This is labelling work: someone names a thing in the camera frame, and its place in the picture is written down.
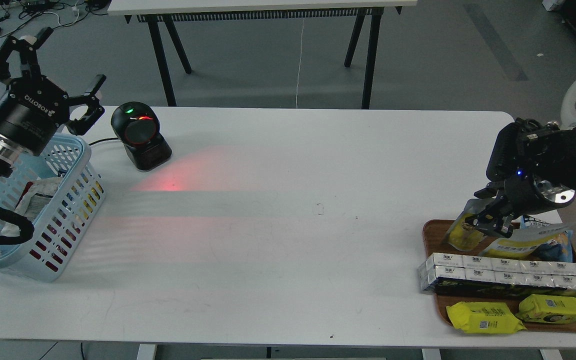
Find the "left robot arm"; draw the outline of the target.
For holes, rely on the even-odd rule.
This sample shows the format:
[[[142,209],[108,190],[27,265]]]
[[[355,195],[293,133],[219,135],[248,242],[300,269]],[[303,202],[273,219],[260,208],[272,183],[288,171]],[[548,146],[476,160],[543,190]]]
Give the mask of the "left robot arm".
[[[44,27],[36,36],[0,39],[0,82],[6,85],[0,98],[0,178],[12,174],[20,154],[40,155],[61,126],[82,136],[105,113],[98,94],[105,75],[98,74],[82,95],[70,96],[41,72],[37,50],[53,32]],[[0,207],[0,245],[20,245],[33,235],[32,221]]]

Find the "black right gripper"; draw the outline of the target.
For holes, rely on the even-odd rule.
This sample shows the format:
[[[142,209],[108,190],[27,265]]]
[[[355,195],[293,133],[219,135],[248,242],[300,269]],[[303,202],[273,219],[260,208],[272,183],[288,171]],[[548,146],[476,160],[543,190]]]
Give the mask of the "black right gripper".
[[[556,186],[532,173],[515,173],[504,181],[490,181],[474,192],[477,199],[507,199],[505,202],[476,202],[474,213],[464,222],[490,237],[509,239],[514,234],[513,215],[537,215],[571,205],[576,191]]]

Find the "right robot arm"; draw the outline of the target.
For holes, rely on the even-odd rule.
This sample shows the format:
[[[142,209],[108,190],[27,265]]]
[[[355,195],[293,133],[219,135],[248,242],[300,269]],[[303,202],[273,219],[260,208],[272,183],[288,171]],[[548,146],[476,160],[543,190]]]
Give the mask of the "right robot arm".
[[[567,207],[576,196],[576,126],[516,118],[499,131],[486,177],[474,193],[485,206],[464,220],[482,234],[508,239],[514,219]]]

